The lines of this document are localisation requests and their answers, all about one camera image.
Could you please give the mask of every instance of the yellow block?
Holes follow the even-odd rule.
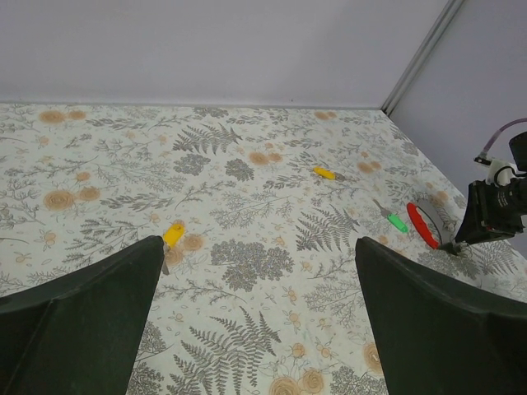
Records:
[[[315,167],[313,171],[316,174],[321,175],[322,177],[325,177],[326,179],[335,179],[335,173],[326,169],[323,169],[321,167]]]
[[[172,249],[184,233],[184,226],[173,224],[163,235],[163,240]]]

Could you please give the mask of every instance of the orange flower print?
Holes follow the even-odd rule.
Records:
[[[285,324],[292,325],[295,328],[295,333],[298,333],[298,331],[300,330],[299,328],[301,326],[300,315],[297,313],[293,313],[292,311],[283,311],[283,313],[287,317],[287,321],[285,322]]]
[[[279,377],[271,383],[269,395],[301,395],[300,388],[291,377]]]
[[[269,154],[268,158],[270,161],[276,162],[276,163],[281,162],[283,160],[282,156],[280,154],[277,154],[276,152]]]
[[[90,177],[90,173],[88,173],[87,171],[82,171],[81,173],[77,173],[75,179],[77,180],[77,182],[81,183],[83,181],[87,181],[88,179],[90,179]]]
[[[73,206],[75,195],[69,191],[53,191],[44,196],[44,205],[51,211],[63,211]]]
[[[309,369],[303,375],[298,386],[301,391],[305,391],[311,395],[320,394],[324,389],[324,377],[320,370]]]
[[[296,292],[294,290],[292,290],[290,286],[289,286],[289,288],[286,288],[285,286],[283,286],[282,289],[285,292],[285,294],[282,295],[282,298],[289,298],[289,300],[291,301],[291,304],[295,305]]]
[[[329,116],[324,111],[315,111],[315,117],[323,121],[327,121]]]
[[[57,239],[57,235],[51,230],[48,230],[46,233],[44,233],[44,240],[47,244],[55,244],[55,239]]]
[[[313,265],[307,261],[302,262],[301,265],[303,272],[311,272],[311,270],[313,270]]]
[[[178,247],[174,247],[165,254],[166,266],[174,267],[181,262],[183,262],[183,252]]]
[[[380,365],[379,353],[375,343],[367,343],[362,349],[364,361],[370,370],[375,374],[382,374],[382,366]]]
[[[150,221],[154,224],[161,222],[161,218],[154,212],[150,215]]]
[[[47,146],[49,144],[49,138],[46,136],[42,136],[39,138],[39,148],[42,148],[43,146]]]
[[[446,193],[445,191],[439,191],[436,196],[442,202],[446,202],[448,200],[448,193]]]
[[[301,358],[305,355],[305,347],[302,343],[295,343],[293,347],[291,347],[291,355],[293,358]]]
[[[40,234],[40,238],[34,241],[36,243],[44,243],[43,251],[45,251],[46,249],[50,249],[57,241],[57,235],[51,230],[48,230],[46,232],[40,230]]]
[[[366,173],[366,174],[373,173],[373,168],[365,162],[359,162],[357,164],[357,167],[362,173]]]
[[[329,342],[327,342],[325,344],[322,344],[320,339],[318,337],[315,337],[316,349],[320,352],[320,355],[322,356],[322,358],[330,358],[330,359],[332,359],[334,356],[338,356],[335,352],[331,351],[331,349],[329,348],[329,346],[331,345],[331,341],[332,340],[330,340]]]
[[[382,169],[382,166],[380,165],[379,162],[377,162],[376,160],[372,161],[370,163],[371,167],[374,168],[375,170],[380,170]]]
[[[16,255],[16,258],[15,258],[15,262],[16,263],[24,263],[28,259],[32,259],[30,253],[17,253],[17,252],[15,252],[15,255]]]
[[[84,111],[76,109],[68,113],[68,118],[74,121],[81,121],[86,118],[86,113]]]
[[[445,205],[445,202],[439,199],[437,195],[429,195],[429,198],[430,198],[430,203],[434,205],[435,207],[443,207]]]
[[[321,318],[319,320],[319,324],[317,325],[317,328],[326,329],[326,328],[329,328],[329,327],[331,327],[331,325],[328,324],[326,318]]]
[[[43,113],[40,113],[39,120],[43,123],[57,124],[64,122],[64,120],[66,120],[66,116],[60,111],[52,109],[50,111],[44,111]]]
[[[379,240],[379,243],[384,244],[384,245],[387,245],[388,243],[388,238],[384,235],[379,236],[378,240]]]
[[[282,238],[282,236],[278,236],[275,240],[274,240],[274,243],[276,245],[279,245],[280,247],[285,247],[286,246],[286,242],[284,241],[284,239]]]
[[[260,152],[251,152],[249,160],[257,166],[265,166],[269,164],[269,159],[266,155]]]
[[[96,187],[83,188],[79,193],[79,199],[84,202],[92,202],[100,197],[100,190]]]
[[[188,235],[183,240],[183,249],[185,251],[198,251],[205,244],[201,235]]]

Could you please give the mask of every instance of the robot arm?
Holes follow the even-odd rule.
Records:
[[[527,171],[527,132],[511,139],[509,145],[518,169]],[[480,155],[475,161],[482,163],[481,157]],[[443,244],[440,249],[458,253],[462,243],[476,244],[509,239],[523,233],[521,217],[527,215],[527,179],[525,178],[527,174],[516,174],[512,169],[514,177],[507,178],[509,183],[503,185],[498,182],[498,178],[505,169],[512,167],[502,166],[497,171],[493,170],[490,183],[474,181],[469,185],[469,202],[463,223],[455,240]]]

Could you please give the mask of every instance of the floral tablecloth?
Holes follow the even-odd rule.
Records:
[[[129,395],[386,394],[365,235],[527,299],[509,244],[452,258],[386,220],[425,198],[454,230],[465,199],[379,111],[0,105],[0,140],[0,295],[184,222]]]

